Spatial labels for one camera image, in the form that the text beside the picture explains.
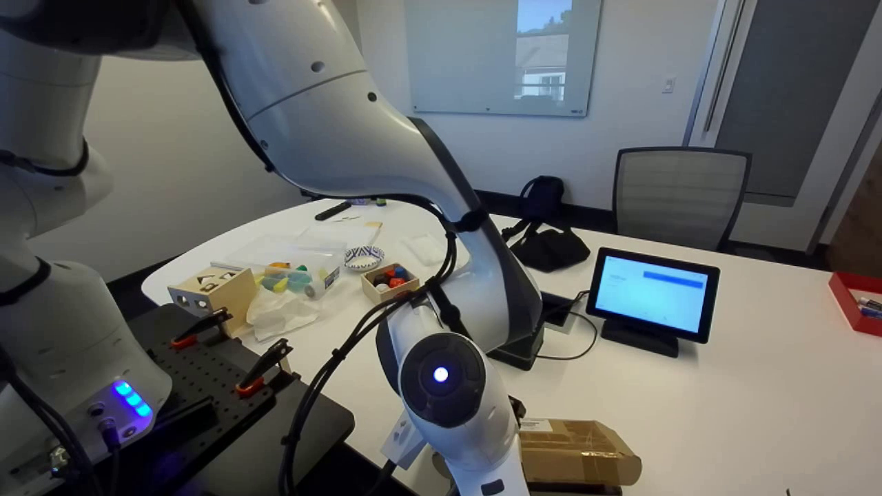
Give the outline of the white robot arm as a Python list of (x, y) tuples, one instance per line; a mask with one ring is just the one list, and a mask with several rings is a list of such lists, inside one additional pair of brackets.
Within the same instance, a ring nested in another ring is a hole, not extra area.
[(470, 253), (388, 321), (384, 367), (463, 496), (527, 496), (515, 417), (487, 356), (537, 329), (541, 296), (442, 141), (395, 111), (328, 0), (0, 0), (4, 388), (0, 462), (63, 447), (102, 457), (91, 405), (140, 394), (148, 434), (172, 376), (136, 341), (99, 272), (29, 248), (108, 192), (84, 124), (106, 55), (202, 57), (242, 141), (318, 197), (434, 210)]

